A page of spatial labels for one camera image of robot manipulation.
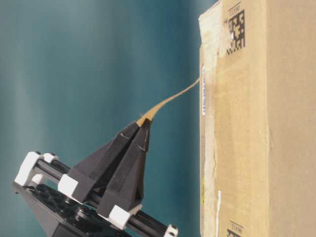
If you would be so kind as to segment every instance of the blue-green background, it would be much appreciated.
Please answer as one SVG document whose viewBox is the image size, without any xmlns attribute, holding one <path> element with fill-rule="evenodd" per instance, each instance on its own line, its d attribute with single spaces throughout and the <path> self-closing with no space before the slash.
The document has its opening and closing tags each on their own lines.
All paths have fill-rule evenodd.
<svg viewBox="0 0 316 237">
<path fill-rule="evenodd" d="M 85 158 L 198 78 L 212 0 L 1 0 L 1 236 L 43 237 L 11 182 L 25 154 Z M 199 236 L 198 87 L 151 129 L 143 210 Z"/>
</svg>

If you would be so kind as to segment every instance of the white label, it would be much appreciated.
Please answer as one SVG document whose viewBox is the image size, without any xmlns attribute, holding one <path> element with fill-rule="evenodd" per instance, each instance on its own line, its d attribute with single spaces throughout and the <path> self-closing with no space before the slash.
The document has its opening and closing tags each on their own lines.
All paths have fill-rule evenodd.
<svg viewBox="0 0 316 237">
<path fill-rule="evenodd" d="M 202 115 L 205 115 L 205 110 L 206 110 L 205 96 L 206 96 L 206 93 L 205 93 L 205 66 L 203 66 L 203 68 L 202 68 Z"/>
</svg>

